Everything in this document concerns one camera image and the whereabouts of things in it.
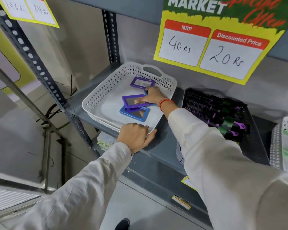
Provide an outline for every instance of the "red thread bracelet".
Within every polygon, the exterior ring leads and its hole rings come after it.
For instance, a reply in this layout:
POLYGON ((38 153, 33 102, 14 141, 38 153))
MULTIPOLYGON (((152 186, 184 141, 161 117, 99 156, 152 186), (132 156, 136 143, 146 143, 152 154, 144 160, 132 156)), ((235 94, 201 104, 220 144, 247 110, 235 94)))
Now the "red thread bracelet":
POLYGON ((161 109, 161 104, 162 103, 164 103, 165 101, 171 101, 172 103, 174 103, 175 104, 175 102, 174 101, 172 101, 172 100, 170 100, 170 99, 165 99, 165 100, 160 100, 160 103, 159 103, 159 109, 162 111, 162 109, 161 109))

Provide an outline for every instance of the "shoe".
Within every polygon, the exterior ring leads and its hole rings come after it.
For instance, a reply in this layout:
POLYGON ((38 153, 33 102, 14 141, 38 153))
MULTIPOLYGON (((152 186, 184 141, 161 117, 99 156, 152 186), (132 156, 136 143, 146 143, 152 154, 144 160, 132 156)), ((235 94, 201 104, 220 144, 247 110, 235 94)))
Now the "shoe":
POLYGON ((130 230, 130 221, 125 218, 122 219, 119 224, 116 226, 115 230, 130 230))

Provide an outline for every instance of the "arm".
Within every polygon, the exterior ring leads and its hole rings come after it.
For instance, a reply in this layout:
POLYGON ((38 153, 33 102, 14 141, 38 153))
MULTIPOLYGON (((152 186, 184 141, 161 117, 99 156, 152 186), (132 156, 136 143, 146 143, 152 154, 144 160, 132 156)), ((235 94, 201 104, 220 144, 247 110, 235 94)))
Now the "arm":
POLYGON ((90 162, 45 200, 36 204, 15 229, 98 230, 119 176, 131 154, 146 147, 154 138, 143 125, 126 124, 115 143, 100 158, 90 162))
MULTIPOLYGON (((164 98, 156 88, 150 91, 152 97, 139 101, 164 98)), ((288 229, 288 173, 252 162, 235 142, 172 102, 163 102, 161 110, 214 229, 288 229)))

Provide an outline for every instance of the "perforated metal post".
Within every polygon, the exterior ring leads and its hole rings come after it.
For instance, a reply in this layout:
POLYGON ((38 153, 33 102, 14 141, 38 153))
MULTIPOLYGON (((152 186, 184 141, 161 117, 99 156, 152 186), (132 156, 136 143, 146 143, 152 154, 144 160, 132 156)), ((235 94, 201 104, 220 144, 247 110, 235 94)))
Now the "perforated metal post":
POLYGON ((102 10, 110 64, 120 62, 116 14, 102 10))
POLYGON ((68 114, 65 110, 64 105, 66 104, 66 99, 62 92, 58 88, 54 79, 51 77, 47 68, 43 64, 42 60, 38 56, 37 52, 31 45, 27 36, 15 20, 11 20, 8 15, 3 10, 0 5, 0 27, 4 34, 9 38, 11 43, 15 46, 16 50, 23 57, 24 61, 28 64, 30 69, 33 71, 37 79, 42 83, 42 85, 47 89, 50 95, 54 98, 58 107, 65 113, 70 123, 77 129, 80 136, 88 144, 89 148, 92 149, 92 141, 86 133, 80 120, 68 114))

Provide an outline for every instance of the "white sleeve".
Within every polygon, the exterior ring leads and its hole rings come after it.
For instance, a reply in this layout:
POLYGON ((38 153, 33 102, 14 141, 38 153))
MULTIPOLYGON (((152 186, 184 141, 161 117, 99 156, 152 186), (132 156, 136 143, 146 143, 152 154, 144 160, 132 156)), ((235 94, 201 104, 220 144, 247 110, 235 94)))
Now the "white sleeve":
POLYGON ((169 125, 215 230, 288 229, 288 173, 252 162, 183 108, 170 113, 169 125))
POLYGON ((52 195, 33 206, 14 229, 98 230, 118 177, 130 161, 130 148, 124 143, 115 143, 52 195))

